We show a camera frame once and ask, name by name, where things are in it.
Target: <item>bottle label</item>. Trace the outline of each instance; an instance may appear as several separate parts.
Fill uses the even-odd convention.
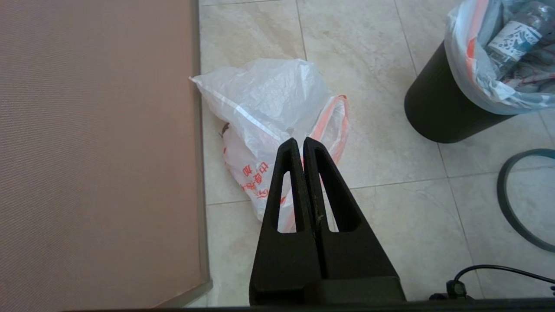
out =
[[[488,47],[519,61],[532,50],[541,38],[542,35],[534,28],[516,21],[509,21],[491,40]]]

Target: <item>tile floor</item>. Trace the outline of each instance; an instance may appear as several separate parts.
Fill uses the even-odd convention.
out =
[[[351,104],[351,134],[338,166],[401,277],[409,300],[443,292],[462,268],[493,263],[555,276],[555,254],[504,220],[497,172],[515,153],[554,148],[555,111],[520,115],[456,144],[437,144],[406,120],[403,99],[441,43],[459,0],[201,0],[203,72],[253,59],[302,58]],[[223,122],[203,108],[210,270],[214,288],[194,306],[248,305],[260,223],[221,156]],[[555,238],[552,160],[523,161],[511,200],[523,222]],[[464,276],[475,298],[551,296],[510,273]]]

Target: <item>trash can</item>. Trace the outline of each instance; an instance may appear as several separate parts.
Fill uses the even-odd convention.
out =
[[[405,113],[413,128],[439,143],[455,143],[515,115],[490,113],[459,89],[443,42],[405,96]]]

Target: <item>black hose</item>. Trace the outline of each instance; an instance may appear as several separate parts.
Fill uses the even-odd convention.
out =
[[[541,249],[555,253],[555,245],[552,245],[532,234],[532,232],[530,232],[520,222],[520,220],[518,220],[517,216],[514,214],[511,204],[509,203],[509,198],[507,197],[507,178],[509,176],[511,168],[513,168],[514,164],[516,164],[522,158],[532,155],[555,159],[555,150],[546,148],[532,149],[524,153],[516,154],[515,156],[509,158],[509,160],[505,162],[505,164],[501,168],[501,171],[499,172],[499,178],[497,179],[497,199],[499,200],[499,206],[501,207],[503,215],[513,227],[513,229],[516,230],[516,232],[518,232],[530,243],[540,247]]]

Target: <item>trash bag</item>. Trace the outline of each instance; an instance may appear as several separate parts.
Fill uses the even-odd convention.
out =
[[[262,221],[278,147],[295,138],[320,141],[337,163],[349,132],[348,102],[333,96],[316,65],[301,59],[258,59],[191,78],[210,110],[229,123],[223,133],[228,169]],[[294,229],[289,173],[284,177],[278,230]]]
[[[510,76],[497,80],[484,47],[528,0],[464,0],[447,19],[445,52],[465,96],[494,114],[555,107],[555,32],[525,55]],[[550,6],[555,0],[541,0]]]

